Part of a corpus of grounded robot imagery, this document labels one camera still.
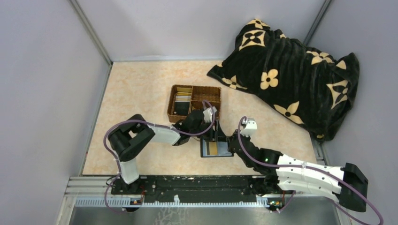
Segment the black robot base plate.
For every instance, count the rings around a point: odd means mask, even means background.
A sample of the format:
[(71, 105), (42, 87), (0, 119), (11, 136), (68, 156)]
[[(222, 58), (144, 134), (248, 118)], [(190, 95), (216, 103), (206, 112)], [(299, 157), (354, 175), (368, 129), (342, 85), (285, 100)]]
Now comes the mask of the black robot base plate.
[(121, 178), (106, 181), (113, 195), (138, 195), (145, 203), (253, 203), (264, 195), (287, 196), (276, 179), (264, 175), (177, 176), (141, 175), (131, 184)]

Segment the brown wicker divided basket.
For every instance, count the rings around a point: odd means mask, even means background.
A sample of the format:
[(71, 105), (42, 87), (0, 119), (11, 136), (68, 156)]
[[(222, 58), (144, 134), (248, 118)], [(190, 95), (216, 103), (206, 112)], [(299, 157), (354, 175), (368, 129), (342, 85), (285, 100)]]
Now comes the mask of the brown wicker divided basket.
[(221, 87), (174, 84), (171, 87), (168, 108), (167, 108), (167, 116), (170, 122), (177, 122), (178, 120), (182, 120), (187, 117), (187, 116), (178, 116), (173, 114), (175, 98), (177, 95), (176, 94), (177, 87), (192, 88), (189, 113), (191, 113), (191, 111), (195, 109), (203, 109), (204, 106), (207, 107), (208, 105), (203, 103), (203, 100), (206, 100), (210, 102), (210, 104), (217, 109), (216, 119), (217, 120), (220, 119), (221, 90), (222, 90)]

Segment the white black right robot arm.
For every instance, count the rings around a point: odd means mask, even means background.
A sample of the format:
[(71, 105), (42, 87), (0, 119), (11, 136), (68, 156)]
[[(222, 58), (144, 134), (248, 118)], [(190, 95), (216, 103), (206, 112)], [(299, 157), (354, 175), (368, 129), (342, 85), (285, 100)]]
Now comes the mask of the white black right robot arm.
[(368, 179), (355, 164), (340, 167), (308, 163), (256, 147), (249, 137), (237, 132), (227, 140), (230, 152), (237, 154), (248, 168), (266, 176), (264, 185), (269, 192), (305, 192), (324, 196), (356, 212), (366, 212)]

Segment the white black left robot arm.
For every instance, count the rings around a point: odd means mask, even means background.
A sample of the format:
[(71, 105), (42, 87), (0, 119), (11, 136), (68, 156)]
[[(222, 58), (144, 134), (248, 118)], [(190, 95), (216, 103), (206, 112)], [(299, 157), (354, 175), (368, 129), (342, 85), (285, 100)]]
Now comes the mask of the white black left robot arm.
[(139, 179), (136, 157), (148, 143), (180, 146), (196, 137), (200, 140), (201, 157), (231, 157), (228, 137), (215, 117), (216, 112), (214, 106), (196, 109), (170, 126), (150, 123), (142, 115), (135, 114), (112, 126), (103, 143), (117, 161), (120, 178), (130, 185)]

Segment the black leather card holder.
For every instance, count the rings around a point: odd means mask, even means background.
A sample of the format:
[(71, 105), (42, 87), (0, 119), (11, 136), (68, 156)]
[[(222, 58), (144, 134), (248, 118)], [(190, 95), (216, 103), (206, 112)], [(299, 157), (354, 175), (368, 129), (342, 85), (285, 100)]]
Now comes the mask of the black leather card holder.
[(202, 158), (225, 158), (233, 157), (234, 154), (229, 151), (229, 144), (227, 141), (210, 142), (201, 138), (200, 156)]

